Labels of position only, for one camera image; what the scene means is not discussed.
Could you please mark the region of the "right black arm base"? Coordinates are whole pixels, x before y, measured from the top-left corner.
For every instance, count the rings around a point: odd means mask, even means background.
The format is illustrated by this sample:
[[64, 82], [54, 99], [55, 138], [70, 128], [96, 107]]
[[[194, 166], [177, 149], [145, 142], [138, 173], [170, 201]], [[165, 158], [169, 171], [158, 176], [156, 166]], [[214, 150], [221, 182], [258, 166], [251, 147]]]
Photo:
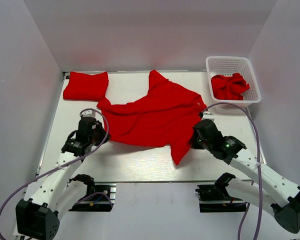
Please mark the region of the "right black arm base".
[[195, 192], [201, 213], [243, 213], [247, 209], [246, 202], [223, 193], [214, 184], [199, 184]]

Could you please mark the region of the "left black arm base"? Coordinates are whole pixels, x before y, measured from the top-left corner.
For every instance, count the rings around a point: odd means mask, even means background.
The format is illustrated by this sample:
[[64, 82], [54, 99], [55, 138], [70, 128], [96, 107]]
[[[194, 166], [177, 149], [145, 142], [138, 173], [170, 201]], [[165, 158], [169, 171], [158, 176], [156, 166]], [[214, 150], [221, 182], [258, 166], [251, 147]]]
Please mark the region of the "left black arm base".
[[110, 212], [116, 198], [116, 183], [97, 183], [87, 187], [86, 195], [70, 212]]

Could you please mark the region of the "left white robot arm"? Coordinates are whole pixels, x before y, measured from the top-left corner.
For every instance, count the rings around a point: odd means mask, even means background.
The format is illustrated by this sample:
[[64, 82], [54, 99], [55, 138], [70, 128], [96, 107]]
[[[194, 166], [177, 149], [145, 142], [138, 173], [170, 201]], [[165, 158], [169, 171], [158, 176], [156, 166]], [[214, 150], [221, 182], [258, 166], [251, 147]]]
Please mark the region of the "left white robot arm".
[[73, 174], [94, 146], [108, 140], [100, 121], [93, 116], [81, 117], [78, 129], [69, 135], [61, 149], [56, 171], [47, 175], [28, 200], [20, 200], [16, 205], [19, 234], [37, 240], [52, 240], [63, 216], [75, 203], [95, 196], [94, 178], [86, 174]]

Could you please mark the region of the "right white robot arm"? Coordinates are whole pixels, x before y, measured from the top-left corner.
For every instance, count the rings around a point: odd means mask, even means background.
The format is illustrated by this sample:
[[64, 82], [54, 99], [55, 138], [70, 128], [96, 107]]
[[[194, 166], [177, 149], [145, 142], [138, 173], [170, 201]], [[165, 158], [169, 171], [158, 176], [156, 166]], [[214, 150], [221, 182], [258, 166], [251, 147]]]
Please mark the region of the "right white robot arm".
[[214, 183], [216, 195], [226, 200], [238, 198], [269, 213], [286, 231], [300, 231], [300, 186], [259, 163], [246, 145], [233, 136], [223, 136], [215, 123], [203, 119], [194, 126], [195, 141], [216, 159], [247, 175], [257, 185], [222, 174]]

